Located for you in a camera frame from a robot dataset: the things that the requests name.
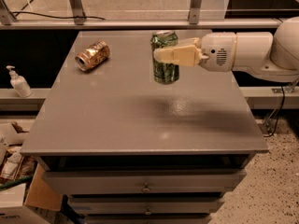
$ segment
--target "pump bottle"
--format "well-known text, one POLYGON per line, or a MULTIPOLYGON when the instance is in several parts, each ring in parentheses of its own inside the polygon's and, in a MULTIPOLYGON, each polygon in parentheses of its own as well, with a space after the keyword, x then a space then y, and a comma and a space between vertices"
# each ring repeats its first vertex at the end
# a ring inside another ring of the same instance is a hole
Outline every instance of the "pump bottle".
POLYGON ((28 97, 32 94, 30 86, 28 85, 26 79, 22 76, 19 76, 14 70, 15 67, 8 65, 7 70, 9 70, 9 74, 11 77, 10 84, 15 89, 15 91, 19 94, 20 97, 28 97))

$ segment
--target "table top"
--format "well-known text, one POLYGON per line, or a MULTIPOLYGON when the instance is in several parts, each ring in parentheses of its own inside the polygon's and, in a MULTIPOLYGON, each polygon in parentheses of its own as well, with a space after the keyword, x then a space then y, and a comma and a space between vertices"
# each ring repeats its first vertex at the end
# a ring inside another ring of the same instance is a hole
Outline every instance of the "table top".
MULTIPOLYGON (((247 154, 267 151, 231 72, 180 67, 154 81, 153 31, 80 32, 21 149, 33 156, 247 154), (110 58, 91 72, 75 56, 98 39, 110 58)), ((178 38, 203 31, 177 31, 178 38)))

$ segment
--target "drawer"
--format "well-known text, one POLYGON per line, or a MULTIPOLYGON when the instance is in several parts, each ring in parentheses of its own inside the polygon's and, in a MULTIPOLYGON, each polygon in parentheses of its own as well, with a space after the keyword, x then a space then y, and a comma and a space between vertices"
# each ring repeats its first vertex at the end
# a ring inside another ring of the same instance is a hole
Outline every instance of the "drawer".
POLYGON ((185 196, 143 194, 138 197, 71 198, 68 204, 79 214, 209 214, 216 212, 223 201, 192 193, 185 196))
POLYGON ((245 170, 163 170, 135 172, 46 172, 43 179, 58 193, 226 192, 245 177, 245 170))
POLYGON ((86 224, 207 224, 210 215, 86 216, 86 224))

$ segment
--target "copper can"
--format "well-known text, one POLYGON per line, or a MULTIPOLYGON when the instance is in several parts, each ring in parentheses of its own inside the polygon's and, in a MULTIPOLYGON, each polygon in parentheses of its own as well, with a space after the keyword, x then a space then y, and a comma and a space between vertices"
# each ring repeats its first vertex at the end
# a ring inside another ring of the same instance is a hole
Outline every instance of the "copper can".
POLYGON ((82 71, 93 69, 96 65, 107 59, 110 48, 103 40, 90 45, 87 49, 77 54, 75 60, 82 71))

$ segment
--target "speckled floor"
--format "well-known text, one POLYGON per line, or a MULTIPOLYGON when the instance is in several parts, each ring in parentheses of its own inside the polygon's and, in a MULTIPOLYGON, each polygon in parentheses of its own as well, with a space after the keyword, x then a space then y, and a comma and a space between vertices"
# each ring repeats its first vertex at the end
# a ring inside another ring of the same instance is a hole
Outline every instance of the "speckled floor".
MULTIPOLYGON (((6 0, 11 11, 20 10, 26 0, 6 0)), ((87 16, 107 20, 176 20, 188 19, 191 0, 81 0, 87 16)), ((51 16, 72 16, 68 0, 34 0, 25 11, 51 16)), ((45 20, 29 14, 20 14, 19 20, 45 20)))
POLYGON ((249 163, 210 224, 299 224, 299 113, 285 113, 275 135, 266 138, 269 152, 249 163))

